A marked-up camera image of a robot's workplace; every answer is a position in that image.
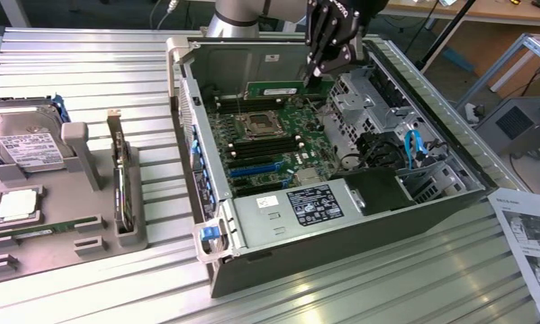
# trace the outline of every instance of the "workbench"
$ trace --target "workbench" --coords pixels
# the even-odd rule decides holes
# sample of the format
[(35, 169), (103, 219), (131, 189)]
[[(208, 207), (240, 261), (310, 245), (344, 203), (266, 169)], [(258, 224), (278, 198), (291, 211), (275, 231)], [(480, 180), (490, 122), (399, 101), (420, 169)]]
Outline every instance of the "workbench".
[(0, 97), (61, 94), (94, 150), (110, 146), (106, 109), (122, 109), (126, 139), (140, 149), (151, 244), (0, 283), (0, 323), (538, 323), (487, 203), (426, 234), (210, 298), (168, 103), (166, 40), (182, 33), (7, 29)]

